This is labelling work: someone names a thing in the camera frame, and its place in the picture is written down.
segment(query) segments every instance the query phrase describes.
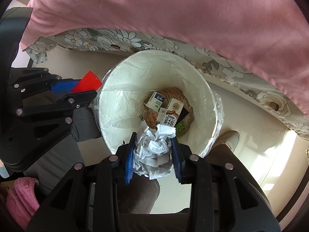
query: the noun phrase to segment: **white trash can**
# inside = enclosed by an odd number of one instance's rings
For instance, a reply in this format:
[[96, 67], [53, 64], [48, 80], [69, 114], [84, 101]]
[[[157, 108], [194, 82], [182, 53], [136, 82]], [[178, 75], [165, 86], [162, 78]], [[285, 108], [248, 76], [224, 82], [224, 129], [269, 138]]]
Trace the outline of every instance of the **white trash can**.
[[193, 107], [195, 120], [189, 131], [177, 137], [192, 153], [204, 157], [223, 123], [221, 98], [203, 76], [183, 58], [159, 50], [135, 53], [111, 69], [103, 79], [94, 102], [94, 113], [110, 151], [128, 143], [144, 113], [143, 101], [153, 91], [178, 87]]

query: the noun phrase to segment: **red plastic piece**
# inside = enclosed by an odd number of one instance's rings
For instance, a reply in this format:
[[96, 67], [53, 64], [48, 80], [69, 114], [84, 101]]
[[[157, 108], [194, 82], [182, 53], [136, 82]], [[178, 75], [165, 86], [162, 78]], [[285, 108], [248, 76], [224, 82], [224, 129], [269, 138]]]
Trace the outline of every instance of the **red plastic piece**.
[[79, 83], [73, 88], [72, 92], [81, 92], [87, 90], [98, 90], [102, 82], [96, 75], [89, 71]]

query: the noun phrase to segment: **trash bag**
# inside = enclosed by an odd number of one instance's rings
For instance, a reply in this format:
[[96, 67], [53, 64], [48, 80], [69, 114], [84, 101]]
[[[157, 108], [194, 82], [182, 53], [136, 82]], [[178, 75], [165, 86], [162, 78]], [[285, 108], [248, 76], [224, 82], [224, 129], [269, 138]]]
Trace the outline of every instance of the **trash bag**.
[[137, 132], [145, 108], [143, 101], [153, 91], [178, 87], [193, 107], [194, 121], [188, 132], [177, 137], [192, 153], [205, 157], [219, 135], [223, 106], [203, 76], [183, 58], [166, 51], [135, 53], [112, 68], [93, 102], [99, 129], [110, 151], [128, 143]]

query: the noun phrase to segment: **white sneaker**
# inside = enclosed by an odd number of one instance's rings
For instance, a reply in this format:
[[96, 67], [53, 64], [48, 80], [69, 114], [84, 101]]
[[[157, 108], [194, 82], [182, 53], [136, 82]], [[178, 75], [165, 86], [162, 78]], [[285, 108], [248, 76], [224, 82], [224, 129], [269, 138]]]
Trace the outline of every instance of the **white sneaker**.
[[232, 152], [235, 151], [235, 148], [239, 142], [239, 133], [236, 131], [229, 131], [223, 134], [217, 142], [213, 145], [213, 148], [218, 145], [227, 145]]

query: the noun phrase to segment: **pink fabric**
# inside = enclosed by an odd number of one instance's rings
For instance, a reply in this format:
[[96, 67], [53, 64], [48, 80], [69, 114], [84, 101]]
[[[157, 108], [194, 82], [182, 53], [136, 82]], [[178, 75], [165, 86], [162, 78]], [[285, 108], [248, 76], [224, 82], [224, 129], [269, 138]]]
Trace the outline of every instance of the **pink fabric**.
[[309, 25], [294, 0], [31, 0], [22, 48], [78, 28], [148, 32], [211, 49], [309, 117]]
[[40, 207], [34, 194], [34, 186], [38, 183], [35, 178], [18, 178], [14, 187], [9, 189], [5, 206], [23, 230], [26, 230], [31, 217]]

